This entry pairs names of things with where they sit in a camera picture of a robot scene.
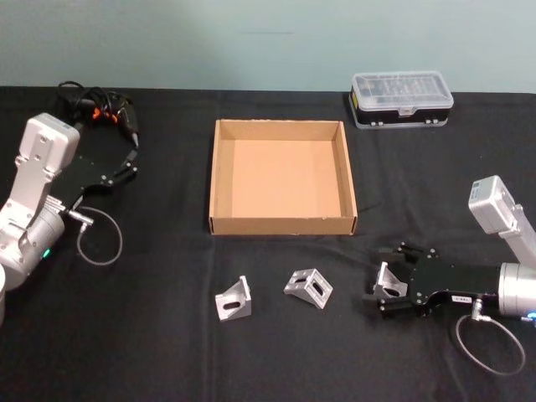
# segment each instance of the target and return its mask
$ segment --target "power cord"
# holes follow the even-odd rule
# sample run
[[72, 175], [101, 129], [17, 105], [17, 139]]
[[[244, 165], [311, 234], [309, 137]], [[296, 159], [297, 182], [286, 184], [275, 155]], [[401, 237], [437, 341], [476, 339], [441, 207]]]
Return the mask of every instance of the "power cord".
[[80, 230], [80, 233], [78, 234], [78, 238], [76, 239], [76, 249], [80, 253], [80, 256], [84, 260], [89, 262], [90, 264], [96, 265], [96, 266], [111, 265], [114, 262], [116, 262], [117, 260], [119, 260], [119, 257], [121, 257], [121, 254], [123, 252], [123, 233], [121, 232], [121, 228], [119, 227], [119, 224], [109, 214], [107, 214], [104, 211], [101, 211], [100, 209], [92, 208], [92, 207], [85, 207], [85, 206], [79, 206], [77, 209], [83, 209], [83, 210], [86, 210], [86, 211], [94, 212], [96, 214], [100, 214], [100, 215], [104, 216], [105, 218], [107, 218], [114, 225], [114, 227], [116, 228], [117, 236], [119, 238], [119, 248], [117, 250], [117, 254], [111, 260], [103, 261], [103, 262], [95, 261], [95, 260], [92, 260], [90, 257], [88, 257], [85, 254], [85, 252], [82, 250], [81, 241], [82, 241], [82, 236], [85, 233], [85, 226], [82, 226], [82, 229]]
[[132, 141], [135, 151], [138, 150], [139, 131], [131, 98], [113, 90], [103, 90], [99, 86], [85, 88], [76, 81], [60, 82], [57, 96], [57, 107], [61, 108], [60, 117], [71, 122], [112, 122]]
[[491, 317], [488, 317], [488, 316], [481, 316], [480, 319], [477, 319], [476, 321], [482, 321], [482, 322], [490, 322], [494, 325], [496, 325], [497, 327], [499, 327], [500, 329], [502, 329], [504, 331], [504, 333], [506, 333], [513, 341], [514, 343], [516, 344], [516, 346], [518, 347], [518, 350], [519, 350], [519, 353], [521, 355], [521, 363], [519, 364], [519, 366], [513, 370], [513, 371], [510, 371], [510, 372], [502, 372], [502, 371], [497, 371], [496, 369], [494, 368], [491, 368], [489, 367], [488, 365], [484, 364], [482, 361], [480, 361], [478, 358], [475, 357], [475, 355], [473, 355], [471, 352], [469, 352], [469, 349], [467, 349], [467, 346], [464, 344], [464, 342], [461, 340], [461, 335], [460, 335], [460, 327], [461, 327], [461, 324], [468, 318], [468, 317], [472, 317], [471, 314], [466, 314], [465, 316], [461, 316], [460, 318], [458, 318], [458, 321], [456, 322], [456, 339], [458, 341], [458, 343], [460, 344], [461, 346], [461, 349], [463, 350], [463, 352], [473, 361], [475, 362], [476, 364], [478, 364], [480, 367], [482, 367], [483, 369], [485, 369], [486, 371], [488, 371], [489, 373], [492, 373], [492, 374], [495, 374], [495, 375], [499, 375], [499, 376], [503, 376], [503, 377], [506, 377], [506, 376], [509, 376], [509, 375], [515, 375], [519, 372], [521, 372], [521, 370], [523, 370], [523, 368], [525, 367], [525, 363], [527, 361], [527, 355], [525, 353], [525, 349], [523, 348], [523, 345], [519, 342], [519, 340], [516, 338], [516, 336], [508, 329], [506, 328], [504, 325], [502, 325], [500, 322], [494, 320], [493, 318]]

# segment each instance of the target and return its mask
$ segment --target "wall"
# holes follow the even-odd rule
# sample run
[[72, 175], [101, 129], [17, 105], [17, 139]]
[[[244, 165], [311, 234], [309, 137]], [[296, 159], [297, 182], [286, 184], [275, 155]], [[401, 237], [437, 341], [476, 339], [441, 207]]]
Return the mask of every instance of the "wall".
[[347, 90], [440, 70], [452, 90], [536, 91], [536, 2], [0, 0], [0, 85]]

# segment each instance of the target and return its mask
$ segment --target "table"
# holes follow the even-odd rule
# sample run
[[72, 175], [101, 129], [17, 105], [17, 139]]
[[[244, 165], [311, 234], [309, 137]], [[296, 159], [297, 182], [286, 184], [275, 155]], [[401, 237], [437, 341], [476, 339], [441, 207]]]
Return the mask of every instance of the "table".
[[[536, 337], [505, 320], [528, 363], [512, 378], [482, 372], [459, 353], [452, 327], [465, 312], [381, 321], [361, 296], [378, 268], [373, 251], [406, 240], [452, 262], [514, 262], [488, 236], [467, 200], [473, 180], [498, 174], [536, 224], [536, 97], [455, 94], [436, 129], [358, 131], [346, 94], [124, 90], [140, 122], [140, 173], [105, 209], [122, 227], [125, 251], [108, 268], [75, 251], [76, 225], [26, 283], [8, 293], [0, 329], [0, 400], [346, 401], [531, 400]], [[47, 110], [50, 88], [0, 89], [0, 194], [8, 196], [25, 121]], [[345, 123], [358, 200], [353, 237], [213, 237], [209, 173], [218, 118], [318, 119]], [[95, 158], [124, 146], [96, 133]], [[91, 251], [113, 254], [113, 233], [88, 231]], [[283, 287], [316, 267], [334, 291], [323, 311]], [[253, 315], [220, 323], [214, 295], [246, 275]], [[500, 369], [515, 348], [492, 326], [464, 332]]]

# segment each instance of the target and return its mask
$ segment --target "cardboard box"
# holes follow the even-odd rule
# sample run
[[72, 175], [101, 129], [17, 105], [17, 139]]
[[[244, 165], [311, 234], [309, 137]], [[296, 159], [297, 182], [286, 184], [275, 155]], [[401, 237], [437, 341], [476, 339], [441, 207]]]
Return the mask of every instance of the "cardboard box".
[[352, 235], [357, 223], [341, 121], [216, 121], [213, 235]]

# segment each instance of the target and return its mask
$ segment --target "plastic storage box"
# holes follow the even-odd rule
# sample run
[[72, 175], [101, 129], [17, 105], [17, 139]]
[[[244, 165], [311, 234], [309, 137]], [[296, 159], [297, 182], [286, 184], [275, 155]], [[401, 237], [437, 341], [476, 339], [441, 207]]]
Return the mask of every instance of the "plastic storage box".
[[454, 100], [441, 73], [364, 73], [352, 78], [350, 106], [358, 128], [443, 126]]

